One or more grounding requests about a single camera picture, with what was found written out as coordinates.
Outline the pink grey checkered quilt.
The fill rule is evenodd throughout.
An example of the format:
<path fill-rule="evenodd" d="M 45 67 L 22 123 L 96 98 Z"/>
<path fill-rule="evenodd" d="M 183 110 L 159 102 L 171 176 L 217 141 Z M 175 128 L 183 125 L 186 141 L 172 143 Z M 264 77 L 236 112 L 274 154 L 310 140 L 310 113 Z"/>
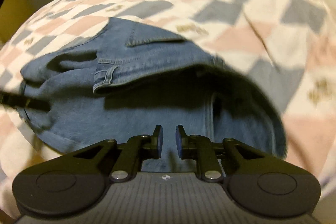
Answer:
<path fill-rule="evenodd" d="M 165 28 L 257 83 L 281 113 L 288 161 L 318 176 L 315 214 L 335 223 L 335 0 L 54 0 L 1 49 L 1 87 L 32 59 L 83 43 L 110 17 Z"/>

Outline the blue denim jeans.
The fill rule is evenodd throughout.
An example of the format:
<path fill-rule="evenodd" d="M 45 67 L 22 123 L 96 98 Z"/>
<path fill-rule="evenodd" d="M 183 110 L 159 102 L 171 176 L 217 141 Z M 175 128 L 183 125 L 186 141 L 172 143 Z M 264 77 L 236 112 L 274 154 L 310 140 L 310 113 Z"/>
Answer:
<path fill-rule="evenodd" d="M 20 109 L 37 137 L 60 153 L 163 128 L 162 155 L 149 172 L 191 172 L 178 157 L 175 129 L 213 142 L 234 138 L 286 155 L 280 117 L 261 89 L 225 62 L 173 32 L 110 18 L 94 37 L 30 61 L 20 91 L 49 102 Z"/>

